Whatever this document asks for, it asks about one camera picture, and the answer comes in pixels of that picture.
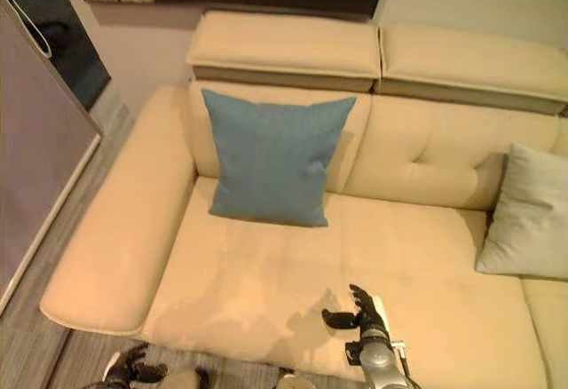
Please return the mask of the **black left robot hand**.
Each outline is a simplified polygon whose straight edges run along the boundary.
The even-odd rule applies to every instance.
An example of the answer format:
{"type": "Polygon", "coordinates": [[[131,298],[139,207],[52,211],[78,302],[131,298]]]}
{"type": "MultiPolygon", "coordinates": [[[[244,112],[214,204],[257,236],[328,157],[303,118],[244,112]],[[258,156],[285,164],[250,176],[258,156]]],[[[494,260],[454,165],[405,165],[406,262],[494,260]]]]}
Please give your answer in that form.
{"type": "Polygon", "coordinates": [[[103,382],[113,388],[130,388],[132,382],[155,384],[161,382],[168,373],[165,363],[149,365],[144,362],[147,342],[119,352],[109,362],[103,382]]]}

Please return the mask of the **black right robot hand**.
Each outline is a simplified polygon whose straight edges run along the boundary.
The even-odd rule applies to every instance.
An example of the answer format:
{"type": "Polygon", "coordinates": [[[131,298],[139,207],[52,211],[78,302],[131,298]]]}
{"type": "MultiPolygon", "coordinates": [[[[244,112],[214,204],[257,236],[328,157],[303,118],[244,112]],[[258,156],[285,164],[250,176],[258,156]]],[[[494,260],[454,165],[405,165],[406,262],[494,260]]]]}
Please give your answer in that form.
{"type": "Polygon", "coordinates": [[[388,332],[386,321],[377,310],[374,299],[356,284],[350,284],[349,287],[359,311],[353,314],[350,312],[330,312],[323,309],[321,316],[325,324],[332,329],[359,328],[363,332],[369,329],[378,329],[388,332]]]}

